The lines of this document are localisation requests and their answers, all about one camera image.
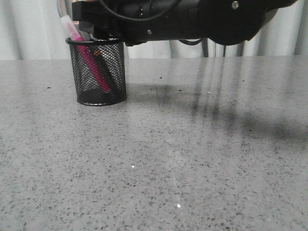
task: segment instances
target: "cable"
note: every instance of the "cable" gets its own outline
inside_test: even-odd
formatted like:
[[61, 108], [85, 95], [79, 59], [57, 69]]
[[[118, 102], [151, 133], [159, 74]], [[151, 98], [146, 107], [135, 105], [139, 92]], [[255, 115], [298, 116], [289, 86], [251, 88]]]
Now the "cable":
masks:
[[179, 40], [181, 43], [184, 43], [185, 45], [189, 45], [189, 46], [195, 46], [198, 45], [200, 42], [202, 42], [202, 39], [198, 39], [197, 41], [188, 41], [188, 40]]
[[131, 18], [131, 17], [127, 17], [124, 15], [120, 15], [116, 12], [114, 12], [113, 10], [111, 10], [106, 3], [104, 2], [105, 0], [99, 0], [99, 3], [101, 4], [101, 6], [111, 15], [113, 15], [114, 17], [116, 17], [117, 19], [123, 20], [123, 21], [127, 21], [127, 22], [146, 22], [146, 21], [151, 21], [153, 19], [159, 18], [161, 16], [163, 16], [164, 14], [168, 13], [170, 10], [172, 10], [174, 7], [176, 7], [182, 0], [174, 0], [174, 2], [166, 9], [164, 9], [162, 12], [147, 17], [147, 18]]
[[60, 18], [67, 15], [65, 1], [64, 0], [57, 0], [57, 8]]

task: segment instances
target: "black mesh pen holder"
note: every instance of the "black mesh pen holder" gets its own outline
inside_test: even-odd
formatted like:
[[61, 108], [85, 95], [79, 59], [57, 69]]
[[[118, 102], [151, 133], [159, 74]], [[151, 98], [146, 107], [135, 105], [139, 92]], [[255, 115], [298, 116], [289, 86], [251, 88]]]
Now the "black mesh pen holder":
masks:
[[126, 99], [124, 48], [119, 40], [72, 41], [70, 45], [77, 101], [105, 106]]

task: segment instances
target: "black housing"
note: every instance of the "black housing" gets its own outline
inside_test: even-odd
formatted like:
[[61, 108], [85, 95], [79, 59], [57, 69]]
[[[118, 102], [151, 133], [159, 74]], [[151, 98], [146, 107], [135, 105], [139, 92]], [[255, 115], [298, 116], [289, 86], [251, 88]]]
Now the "black housing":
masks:
[[[146, 18], [167, 8], [174, 0], [110, 0], [117, 13]], [[263, 26], [266, 13], [297, 0], [182, 0], [164, 16], [147, 22], [127, 22], [105, 12], [98, 1], [73, 3], [73, 20], [94, 25], [94, 37], [118, 38], [128, 45], [147, 41], [210, 38], [222, 45], [252, 39]]]

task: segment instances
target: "pink highlighter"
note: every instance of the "pink highlighter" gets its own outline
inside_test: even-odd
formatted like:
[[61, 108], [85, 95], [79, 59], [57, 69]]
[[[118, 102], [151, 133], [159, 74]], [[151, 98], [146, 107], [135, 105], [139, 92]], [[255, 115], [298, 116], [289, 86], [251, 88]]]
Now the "pink highlighter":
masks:
[[[62, 17], [61, 22], [73, 41], [84, 41], [68, 15]], [[77, 49], [102, 91], [109, 93], [111, 90], [110, 86], [106, 82], [104, 76], [100, 73], [99, 67], [96, 64], [92, 53], [89, 51], [89, 48], [87, 46], [78, 45]]]

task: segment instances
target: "white curtain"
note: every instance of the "white curtain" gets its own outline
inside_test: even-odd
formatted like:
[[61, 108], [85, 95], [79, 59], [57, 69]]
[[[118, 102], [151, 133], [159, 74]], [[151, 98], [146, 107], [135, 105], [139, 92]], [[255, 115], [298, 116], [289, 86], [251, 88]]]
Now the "white curtain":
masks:
[[[67, 35], [56, 0], [0, 0], [0, 60], [69, 59]], [[222, 57], [308, 54], [308, 0], [280, 9], [251, 40], [224, 47], [204, 39], [197, 46], [178, 41], [126, 48], [129, 58]]]

